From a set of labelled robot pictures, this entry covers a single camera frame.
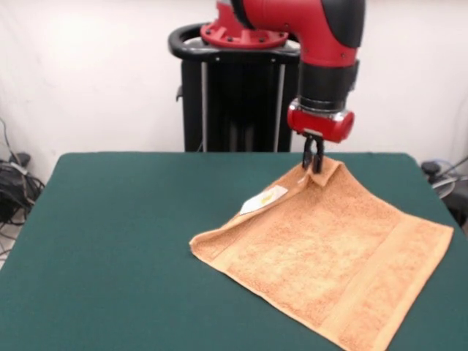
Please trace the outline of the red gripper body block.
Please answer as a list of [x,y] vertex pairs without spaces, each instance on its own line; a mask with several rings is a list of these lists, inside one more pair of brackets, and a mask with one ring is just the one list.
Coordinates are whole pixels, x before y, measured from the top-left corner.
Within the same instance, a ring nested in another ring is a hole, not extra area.
[[340,143],[351,133],[355,114],[349,110],[337,113],[307,111],[294,99],[287,111],[287,123],[292,131],[300,135],[316,135],[325,141]]

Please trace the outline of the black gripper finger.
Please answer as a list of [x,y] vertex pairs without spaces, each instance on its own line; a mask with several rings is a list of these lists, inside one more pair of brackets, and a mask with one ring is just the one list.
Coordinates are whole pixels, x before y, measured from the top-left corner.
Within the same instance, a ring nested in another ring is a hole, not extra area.
[[304,170],[314,169],[314,154],[312,152],[312,145],[314,142],[313,135],[306,135],[303,146],[302,168]]
[[325,150],[324,140],[321,137],[313,137],[313,140],[316,144],[316,152],[313,158],[312,170],[314,173],[321,173]]

